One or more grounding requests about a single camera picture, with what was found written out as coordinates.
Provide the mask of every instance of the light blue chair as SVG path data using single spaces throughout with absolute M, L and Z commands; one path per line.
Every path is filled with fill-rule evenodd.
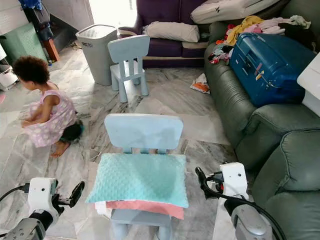
M 126 154 L 132 148 L 148 154 L 149 149 L 157 149 L 158 154 L 177 148 L 184 124 L 180 117 L 153 114 L 110 114 L 104 124 L 111 143 L 123 148 Z M 171 216 L 131 209 L 114 209 L 111 215 L 112 228 L 117 240 L 123 240 L 129 225 L 158 226 L 158 240 L 172 239 Z
M 127 80 L 133 80 L 134 85 L 141 83 L 141 94 L 149 94 L 145 70 L 142 68 L 142 57 L 148 54 L 149 43 L 150 37 L 147 35 L 121 38 L 108 43 L 111 59 L 118 63 L 110 66 L 112 89 L 119 91 L 121 103 L 128 101 L 124 84 Z

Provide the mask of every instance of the blue suitcase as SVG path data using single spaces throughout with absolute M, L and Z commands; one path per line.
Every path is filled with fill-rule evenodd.
M 315 56 L 286 36 L 242 33 L 230 66 L 256 107 L 301 103 L 305 90 L 297 78 Z

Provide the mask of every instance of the toddler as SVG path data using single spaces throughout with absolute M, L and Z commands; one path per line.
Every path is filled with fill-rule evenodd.
M 25 88 L 42 93 L 40 101 L 31 104 L 30 116 L 22 121 L 22 127 L 37 148 L 55 144 L 51 156 L 61 156 L 84 129 L 73 102 L 49 81 L 48 64 L 42 59 L 22 56 L 14 63 L 13 72 Z

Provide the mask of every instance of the green laundry basket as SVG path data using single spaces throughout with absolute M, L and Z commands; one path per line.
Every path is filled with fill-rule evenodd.
M 0 36 L 0 43 L 10 64 L 13 64 L 19 57 L 26 55 L 35 56 L 47 62 L 46 55 L 31 22 Z

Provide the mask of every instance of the marble floor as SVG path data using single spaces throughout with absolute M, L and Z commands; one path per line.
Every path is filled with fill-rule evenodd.
M 66 91 L 83 121 L 85 131 L 80 141 L 72 144 L 58 159 L 50 157 L 52 148 L 35 148 L 21 128 L 28 105 L 39 100 L 40 93 L 28 91 L 21 84 L 6 92 L 0 104 L 0 194 L 30 181 L 33 177 L 53 177 L 59 181 L 58 192 L 68 197 L 79 181 L 86 188 L 74 208 L 66 207 L 56 225 L 47 231 L 47 239 L 113 240 L 110 221 L 98 215 L 85 199 L 93 186 L 100 155 L 116 153 L 104 127 L 110 113 L 146 113 L 180 116 L 184 129 L 177 149 L 185 154 L 186 188 L 189 208 L 185 219 L 173 220 L 174 239 L 211 240 L 217 201 L 205 200 L 194 173 L 200 166 L 205 173 L 219 170 L 225 161 L 236 160 L 225 137 L 220 117 L 212 98 L 190 89 L 192 80 L 202 68 L 149 68 L 146 78 L 149 96 L 142 96 L 140 87 L 125 82 L 128 103 L 120 103 L 118 92 L 111 86 L 94 83 L 81 49 L 65 48 L 61 61 L 50 66 L 50 79 Z M 0 203 L 0 229 L 13 228 L 28 216 L 27 196 L 16 192 Z M 128 240 L 153 239 L 152 227 L 133 226 Z

